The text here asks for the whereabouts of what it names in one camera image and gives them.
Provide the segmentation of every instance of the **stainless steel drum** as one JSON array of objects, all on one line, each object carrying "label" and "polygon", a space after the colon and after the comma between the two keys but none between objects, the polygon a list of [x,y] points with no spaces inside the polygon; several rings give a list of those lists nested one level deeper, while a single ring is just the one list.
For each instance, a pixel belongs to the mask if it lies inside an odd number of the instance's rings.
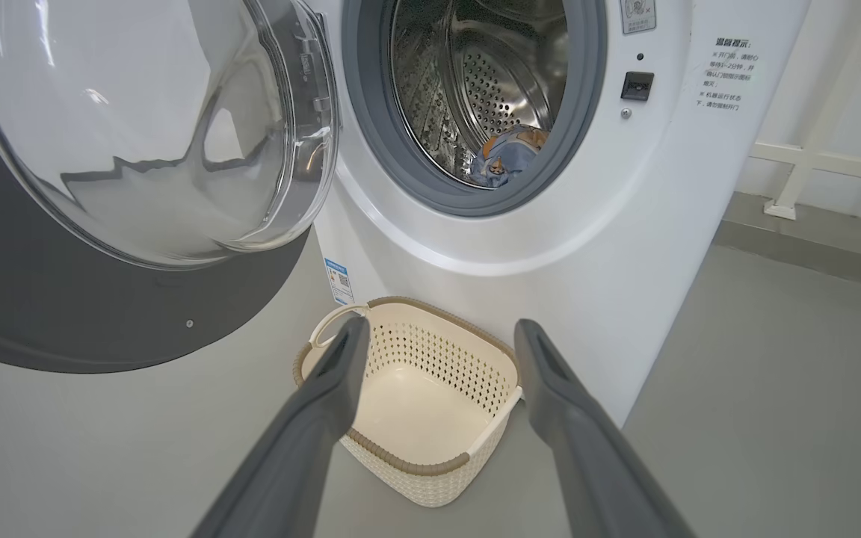
[{"label": "stainless steel drum", "polygon": [[472,187],[475,153],[513,126],[550,130],[567,82],[561,0],[400,0],[392,74],[410,134]]}]

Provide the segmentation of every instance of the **patterned fabric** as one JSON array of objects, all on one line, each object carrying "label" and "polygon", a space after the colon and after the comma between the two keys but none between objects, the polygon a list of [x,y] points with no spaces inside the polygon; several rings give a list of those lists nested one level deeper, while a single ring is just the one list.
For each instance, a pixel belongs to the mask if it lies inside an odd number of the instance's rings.
[{"label": "patterned fabric", "polygon": [[469,180],[482,187],[506,185],[526,170],[546,143],[547,134],[537,127],[514,126],[492,137],[474,157]]}]

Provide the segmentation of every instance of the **basket bottom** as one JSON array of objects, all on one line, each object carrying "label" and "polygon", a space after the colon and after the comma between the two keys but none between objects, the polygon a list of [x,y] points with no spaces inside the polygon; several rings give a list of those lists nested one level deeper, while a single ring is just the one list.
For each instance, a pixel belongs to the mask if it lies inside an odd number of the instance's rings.
[{"label": "basket bottom", "polygon": [[450,385],[399,364],[365,379],[354,429],[406,462],[431,466],[467,452],[490,420]]}]

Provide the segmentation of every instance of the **white wall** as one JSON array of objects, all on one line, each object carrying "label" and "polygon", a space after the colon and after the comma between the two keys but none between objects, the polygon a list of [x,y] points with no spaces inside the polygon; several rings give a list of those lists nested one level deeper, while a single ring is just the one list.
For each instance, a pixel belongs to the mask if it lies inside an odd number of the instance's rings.
[{"label": "white wall", "polygon": [[[861,0],[816,0],[759,132],[759,142],[802,146],[861,23]],[[861,157],[861,76],[826,151]],[[737,191],[778,197],[792,167],[748,159]],[[800,204],[861,217],[861,178],[813,170]]]}]

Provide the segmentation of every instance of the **washing machine door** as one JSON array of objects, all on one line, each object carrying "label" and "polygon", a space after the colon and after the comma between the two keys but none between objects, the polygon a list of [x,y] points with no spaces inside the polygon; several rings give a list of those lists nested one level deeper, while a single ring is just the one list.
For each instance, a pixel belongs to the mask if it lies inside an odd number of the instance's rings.
[{"label": "washing machine door", "polygon": [[335,94],[300,0],[0,2],[0,361],[140,368],[250,319],[324,203]]}]

